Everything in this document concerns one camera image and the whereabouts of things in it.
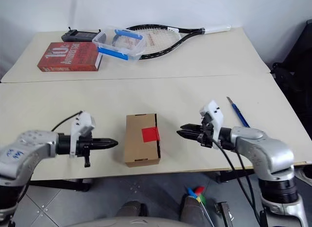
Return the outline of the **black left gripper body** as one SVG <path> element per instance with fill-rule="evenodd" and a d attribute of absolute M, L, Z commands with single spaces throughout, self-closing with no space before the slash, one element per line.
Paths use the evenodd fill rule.
<path fill-rule="evenodd" d="M 76 156 L 84 158 L 84 167 L 90 167 L 90 150 L 92 146 L 91 137 L 80 137 L 77 141 Z"/>

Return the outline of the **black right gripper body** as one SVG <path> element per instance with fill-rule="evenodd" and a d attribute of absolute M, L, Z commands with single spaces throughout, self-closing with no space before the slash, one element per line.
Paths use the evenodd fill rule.
<path fill-rule="evenodd" d="M 197 141 L 201 146 L 212 148 L 213 144 L 218 143 L 220 134 L 220 124 L 210 113 L 202 116 L 201 125 L 199 126 L 199 136 Z"/>

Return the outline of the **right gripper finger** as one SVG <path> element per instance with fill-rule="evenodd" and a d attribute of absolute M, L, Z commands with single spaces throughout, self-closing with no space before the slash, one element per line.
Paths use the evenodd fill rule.
<path fill-rule="evenodd" d="M 191 130 L 191 131 L 196 131 L 196 132 L 203 131 L 202 126 L 197 125 L 197 124 L 184 124 L 180 128 L 183 130 Z"/>
<path fill-rule="evenodd" d="M 197 138 L 200 135 L 200 132 L 192 131 L 192 130 L 178 130 L 177 134 L 182 138 L 197 141 Z"/>

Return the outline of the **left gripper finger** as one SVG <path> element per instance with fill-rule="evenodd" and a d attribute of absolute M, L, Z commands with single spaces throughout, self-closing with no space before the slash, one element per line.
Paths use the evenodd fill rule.
<path fill-rule="evenodd" d="M 118 141 L 110 138 L 93 138 L 93 144 L 118 144 Z"/>
<path fill-rule="evenodd" d="M 92 144 L 92 149 L 109 149 L 117 146 L 118 144 Z"/>

